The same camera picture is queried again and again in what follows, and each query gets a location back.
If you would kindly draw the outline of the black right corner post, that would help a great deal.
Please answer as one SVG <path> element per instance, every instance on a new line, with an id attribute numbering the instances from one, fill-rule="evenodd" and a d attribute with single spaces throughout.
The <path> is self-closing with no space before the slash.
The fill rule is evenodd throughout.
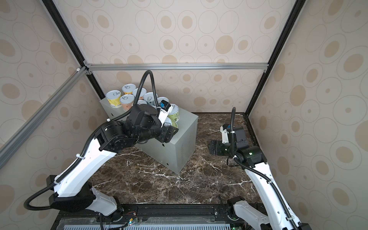
<path id="1" fill-rule="evenodd" d="M 255 89 L 255 92 L 254 92 L 254 94 L 253 94 L 253 96 L 250 100 L 250 103 L 249 103 L 249 105 L 248 105 L 248 107 L 245 111 L 245 115 L 247 117 L 249 117 L 249 115 L 251 114 L 251 112 L 252 112 L 252 110 L 253 110 L 253 108 L 254 108 L 254 106 L 255 106 L 258 98 L 259 98 L 259 95 L 261 94 L 262 89 L 263 89 L 263 87 L 264 87 L 264 85 L 265 85 L 272 69 L 274 68 L 274 66 L 276 64 L 276 62 L 277 62 L 277 60 L 278 60 L 278 58 L 281 54 L 281 51 L 282 51 L 282 49 L 283 49 L 283 47 L 284 47 L 284 45 L 285 45 L 285 43 L 286 43 L 286 41 L 287 41 L 287 39 L 290 35 L 295 23 L 297 22 L 297 19 L 300 15 L 305 3 L 306 3 L 306 0 L 297 0 L 297 1 L 295 1 L 294 6 L 293 6 L 293 8 L 292 8 L 287 20 L 286 20 L 285 26 L 283 27 L 281 35 L 280 35 L 278 41 L 276 42 L 275 48 L 274 48 L 274 50 L 271 54 L 271 57 L 268 61 L 268 67 L 264 71 L 264 73 L 262 74 L 261 79 L 260 79 L 260 81 L 259 81 L 259 83 L 258 83 L 258 85 Z"/>

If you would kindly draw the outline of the small yellow label can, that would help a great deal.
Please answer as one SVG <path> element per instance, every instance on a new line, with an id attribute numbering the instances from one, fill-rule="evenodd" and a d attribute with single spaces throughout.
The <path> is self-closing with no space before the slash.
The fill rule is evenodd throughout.
<path id="1" fill-rule="evenodd" d="M 129 84 L 125 84 L 121 90 L 123 94 L 133 94 L 133 91 L 137 89 L 135 84 L 129 83 Z"/>

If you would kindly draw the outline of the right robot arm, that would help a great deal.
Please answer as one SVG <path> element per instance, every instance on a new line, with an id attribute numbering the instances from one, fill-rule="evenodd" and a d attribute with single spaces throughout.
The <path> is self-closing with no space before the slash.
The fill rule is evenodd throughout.
<path id="1" fill-rule="evenodd" d="M 265 208 L 262 213 L 241 197 L 228 200 L 230 220 L 244 220 L 247 228 L 253 230 L 309 230 L 295 214 L 281 193 L 271 173 L 267 159 L 258 146 L 249 146 L 245 130 L 235 126 L 236 108 L 232 108 L 229 124 L 220 127 L 221 140 L 208 144 L 210 154 L 226 156 L 251 179 Z"/>

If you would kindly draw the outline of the grey metal cabinet box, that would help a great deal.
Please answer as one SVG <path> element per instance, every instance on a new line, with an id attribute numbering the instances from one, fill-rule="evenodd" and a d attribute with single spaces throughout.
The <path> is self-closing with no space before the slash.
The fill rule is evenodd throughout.
<path id="1" fill-rule="evenodd" d="M 161 122 L 158 108 L 149 104 L 133 105 L 126 120 L 112 120 L 97 131 L 95 138 L 100 150 L 119 153 L 125 148 L 137 147 L 171 171 L 179 174 L 195 151 L 198 117 L 179 109 L 179 131 L 169 143 L 156 140 Z"/>

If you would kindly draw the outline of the aluminium left side rail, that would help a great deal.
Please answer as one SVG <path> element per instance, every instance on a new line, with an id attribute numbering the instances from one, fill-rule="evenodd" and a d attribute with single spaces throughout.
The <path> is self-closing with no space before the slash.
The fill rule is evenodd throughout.
<path id="1" fill-rule="evenodd" d="M 68 94 L 71 88 L 87 73 L 86 67 L 79 67 L 60 88 L 31 116 L 31 118 L 20 127 L 20 129 L 1 148 L 1 168 L 18 151 L 23 143 L 46 119 L 46 117 L 57 107 L 60 101 Z"/>

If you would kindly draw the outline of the black corner post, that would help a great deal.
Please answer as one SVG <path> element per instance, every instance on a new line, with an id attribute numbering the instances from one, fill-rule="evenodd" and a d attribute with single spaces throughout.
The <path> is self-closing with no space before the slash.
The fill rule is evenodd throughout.
<path id="1" fill-rule="evenodd" d="M 260 81 L 259 81 L 259 83 L 258 83 L 258 85 L 255 89 L 255 92 L 254 92 L 254 94 L 253 94 L 253 96 L 250 100 L 250 103 L 249 103 L 249 105 L 248 105 L 248 107 L 245 111 L 245 115 L 247 117 L 249 117 L 249 115 L 251 114 L 251 112 L 252 112 L 252 110 L 253 110 L 253 108 L 254 108 L 254 106 L 255 106 L 258 98 L 259 98 L 259 95 L 261 94 L 262 89 L 263 89 L 263 87 L 264 87 L 264 85 L 265 85 L 272 69 L 274 68 L 274 66 L 276 64 L 276 62 L 277 62 L 277 60 L 278 60 L 278 58 L 281 54 L 281 51 L 282 51 L 282 49 L 283 49 L 283 47 L 284 47 L 284 45 L 285 45 L 285 43 L 286 43 L 286 41 L 287 41 L 287 39 L 290 35 L 295 23 L 297 22 L 297 19 L 300 15 L 305 3 L 306 3 L 306 0 L 297 0 L 297 1 L 295 1 L 294 6 L 293 6 L 293 8 L 292 8 L 287 20 L 286 20 L 285 26 L 283 27 L 281 35 L 280 35 L 278 41 L 276 42 L 275 48 L 274 48 L 274 50 L 271 54 L 271 57 L 268 61 L 268 67 L 264 71 L 264 73 L 262 74 L 261 79 L 260 79 Z"/>
<path id="2" fill-rule="evenodd" d="M 94 89 L 95 93 L 100 98 L 100 100 L 104 99 L 105 94 L 102 88 L 100 87 L 100 84 L 98 83 L 92 71 L 87 66 L 87 61 L 85 60 L 84 55 L 82 54 L 79 46 L 77 45 L 77 42 L 74 39 L 73 35 L 71 34 L 68 26 L 64 22 L 64 19 L 59 13 L 55 3 L 53 1 L 47 1 L 47 0 L 42 0 L 41 2 L 45 6 L 46 11 L 49 13 L 51 19 L 55 23 L 57 29 L 61 33 L 67 45 L 69 46 L 69 49 L 71 50 L 72 54 L 76 58 L 79 65 L 86 68 L 87 70 L 86 76 L 90 84 L 92 85 L 92 88 Z"/>

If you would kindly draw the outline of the blue label can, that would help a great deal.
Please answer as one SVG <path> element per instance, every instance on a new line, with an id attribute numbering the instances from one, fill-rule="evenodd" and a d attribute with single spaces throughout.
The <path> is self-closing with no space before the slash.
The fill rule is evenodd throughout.
<path id="1" fill-rule="evenodd" d="M 143 100 L 147 102 L 147 104 L 151 105 L 151 106 L 155 106 L 155 98 L 154 98 L 155 94 L 153 92 L 148 92 L 143 96 Z"/>
<path id="2" fill-rule="evenodd" d="M 144 100 L 138 100 L 137 102 L 138 105 L 141 105 L 141 104 L 148 104 L 146 101 Z"/>

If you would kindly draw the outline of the horizontal aluminium back rail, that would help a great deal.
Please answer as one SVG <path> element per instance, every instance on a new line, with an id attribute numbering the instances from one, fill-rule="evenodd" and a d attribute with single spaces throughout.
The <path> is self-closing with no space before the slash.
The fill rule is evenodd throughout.
<path id="1" fill-rule="evenodd" d="M 91 71 L 267 70 L 267 63 L 88 64 Z"/>

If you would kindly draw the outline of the tall yellow label can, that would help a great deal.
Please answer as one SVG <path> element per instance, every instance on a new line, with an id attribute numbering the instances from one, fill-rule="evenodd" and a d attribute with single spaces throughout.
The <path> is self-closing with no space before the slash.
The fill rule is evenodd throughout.
<path id="1" fill-rule="evenodd" d="M 106 98 L 112 108 L 120 108 L 121 107 L 121 92 L 119 90 L 112 90 L 106 94 Z"/>

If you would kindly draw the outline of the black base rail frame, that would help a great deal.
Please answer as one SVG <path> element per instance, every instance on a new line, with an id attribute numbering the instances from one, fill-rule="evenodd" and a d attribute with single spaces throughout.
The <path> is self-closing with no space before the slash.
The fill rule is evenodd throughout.
<path id="1" fill-rule="evenodd" d="M 114 217 L 92 211 L 61 212 L 53 230 L 297 230 L 309 229 L 291 210 L 271 210 L 240 197 L 222 204 L 123 205 Z"/>

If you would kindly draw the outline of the black left corner post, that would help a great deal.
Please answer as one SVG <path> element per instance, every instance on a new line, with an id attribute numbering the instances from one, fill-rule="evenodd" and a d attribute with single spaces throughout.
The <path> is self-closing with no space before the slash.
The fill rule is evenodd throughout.
<path id="1" fill-rule="evenodd" d="M 105 94 L 102 88 L 100 87 L 100 84 L 98 83 L 92 71 L 87 66 L 87 61 L 85 60 L 84 55 L 82 54 L 79 46 L 77 45 L 77 42 L 74 39 L 73 35 L 71 34 L 68 26 L 64 22 L 64 19 L 59 13 L 55 3 L 53 1 L 47 1 L 47 0 L 42 0 L 41 2 L 45 6 L 46 11 L 49 13 L 51 19 L 55 23 L 57 29 L 61 33 L 67 45 L 69 46 L 69 49 L 71 50 L 72 54 L 76 58 L 79 65 L 86 68 L 87 70 L 86 76 L 90 84 L 92 85 L 92 88 L 94 89 L 95 93 L 100 98 L 100 100 L 104 99 Z"/>

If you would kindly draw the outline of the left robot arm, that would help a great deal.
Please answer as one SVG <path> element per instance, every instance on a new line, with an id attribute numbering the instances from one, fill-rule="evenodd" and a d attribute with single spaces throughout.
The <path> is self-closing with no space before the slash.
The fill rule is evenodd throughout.
<path id="1" fill-rule="evenodd" d="M 178 128 L 165 126 L 172 105 L 158 101 L 154 95 L 154 105 L 133 105 L 122 115 L 99 126 L 88 138 L 75 161 L 61 174 L 47 178 L 47 187 L 31 195 L 24 202 L 24 208 L 31 211 L 56 209 L 65 212 L 91 210 L 104 216 L 119 213 L 117 198 L 99 192 L 89 182 L 98 169 L 125 148 L 151 139 L 168 143 L 178 132 Z"/>

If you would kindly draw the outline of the green label can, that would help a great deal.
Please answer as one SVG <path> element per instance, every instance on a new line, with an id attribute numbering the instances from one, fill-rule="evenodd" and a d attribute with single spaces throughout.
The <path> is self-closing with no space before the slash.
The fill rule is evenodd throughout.
<path id="1" fill-rule="evenodd" d="M 174 121 L 178 122 L 180 119 L 179 107 L 176 104 L 171 104 L 172 111 L 169 113 L 168 117 Z"/>

